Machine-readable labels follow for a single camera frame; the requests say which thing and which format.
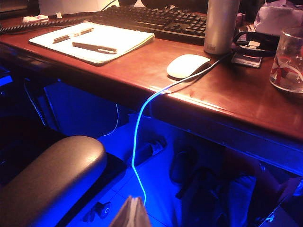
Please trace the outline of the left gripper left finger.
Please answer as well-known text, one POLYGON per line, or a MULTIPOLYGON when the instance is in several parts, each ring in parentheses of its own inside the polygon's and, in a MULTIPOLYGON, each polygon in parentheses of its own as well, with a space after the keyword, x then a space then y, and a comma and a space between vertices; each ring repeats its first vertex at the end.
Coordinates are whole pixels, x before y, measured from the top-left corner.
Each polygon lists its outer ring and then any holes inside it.
POLYGON ((137 198, 129 196, 113 218, 109 227, 134 227, 137 198))

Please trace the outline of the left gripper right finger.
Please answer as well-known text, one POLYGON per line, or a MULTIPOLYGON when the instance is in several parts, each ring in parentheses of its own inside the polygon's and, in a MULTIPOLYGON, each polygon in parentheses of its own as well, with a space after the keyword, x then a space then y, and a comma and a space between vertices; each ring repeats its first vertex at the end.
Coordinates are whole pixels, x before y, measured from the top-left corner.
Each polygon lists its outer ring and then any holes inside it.
POLYGON ((151 227, 151 222, 141 198, 134 198, 133 227, 151 227))

